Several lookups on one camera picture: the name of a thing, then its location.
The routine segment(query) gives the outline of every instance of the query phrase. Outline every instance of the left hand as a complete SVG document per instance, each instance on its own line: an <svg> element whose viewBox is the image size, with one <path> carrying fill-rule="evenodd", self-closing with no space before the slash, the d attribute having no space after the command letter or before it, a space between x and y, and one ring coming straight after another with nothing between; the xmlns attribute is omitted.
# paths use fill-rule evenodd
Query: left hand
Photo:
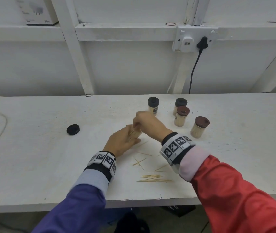
<svg viewBox="0 0 276 233"><path fill-rule="evenodd" d="M103 151L109 151L119 157L129 150L133 145L139 143L140 139L131 139L127 142L128 134L132 130L132 125L126 125L125 128L113 133L106 143Z"/></svg>

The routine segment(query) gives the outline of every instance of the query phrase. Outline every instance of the sleeve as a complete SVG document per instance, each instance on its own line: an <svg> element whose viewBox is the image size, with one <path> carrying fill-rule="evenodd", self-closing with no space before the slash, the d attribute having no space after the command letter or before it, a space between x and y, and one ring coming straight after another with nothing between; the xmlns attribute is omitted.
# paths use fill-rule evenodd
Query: sleeve
<svg viewBox="0 0 276 233"><path fill-rule="evenodd" d="M179 174L192 183L212 232L276 233L276 200L202 148L184 156Z"/></svg>
<svg viewBox="0 0 276 233"><path fill-rule="evenodd" d="M102 172L85 169L66 198L41 220L32 233L99 232L108 184Z"/></svg>

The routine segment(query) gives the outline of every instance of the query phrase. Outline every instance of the right hand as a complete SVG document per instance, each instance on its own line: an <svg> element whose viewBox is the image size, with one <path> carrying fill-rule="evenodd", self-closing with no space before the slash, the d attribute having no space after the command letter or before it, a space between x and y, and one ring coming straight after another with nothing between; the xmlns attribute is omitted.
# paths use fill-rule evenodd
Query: right hand
<svg viewBox="0 0 276 233"><path fill-rule="evenodd" d="M140 129L143 133L159 142L162 142L167 135L173 132L148 111L136 113L136 117L133 119L133 128Z"/></svg>

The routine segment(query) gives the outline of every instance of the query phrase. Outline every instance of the white box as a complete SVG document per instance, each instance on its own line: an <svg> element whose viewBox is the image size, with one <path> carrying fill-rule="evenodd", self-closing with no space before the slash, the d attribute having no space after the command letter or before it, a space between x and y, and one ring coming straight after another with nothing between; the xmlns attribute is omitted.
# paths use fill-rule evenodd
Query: white box
<svg viewBox="0 0 276 233"><path fill-rule="evenodd" d="M58 23L51 0L15 0L26 19L27 25L49 25Z"/></svg>

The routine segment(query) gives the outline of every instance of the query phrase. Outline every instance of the hand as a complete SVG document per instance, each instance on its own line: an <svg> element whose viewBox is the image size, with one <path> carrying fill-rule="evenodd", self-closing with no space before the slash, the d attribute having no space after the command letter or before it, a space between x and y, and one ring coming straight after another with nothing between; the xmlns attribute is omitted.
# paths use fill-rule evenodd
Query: hand
<svg viewBox="0 0 276 233"><path fill-rule="evenodd" d="M136 117L133 119L133 128L140 129L159 142L162 142L168 134L172 133L172 130L165 127L161 121L148 111L136 113Z"/></svg>
<svg viewBox="0 0 276 233"><path fill-rule="evenodd" d="M108 142L106 143L103 151L109 151L119 157L124 154L125 151L130 149L133 145L139 143L140 139L128 139L128 133L132 130L132 125L126 125L125 128L113 133Z"/></svg>

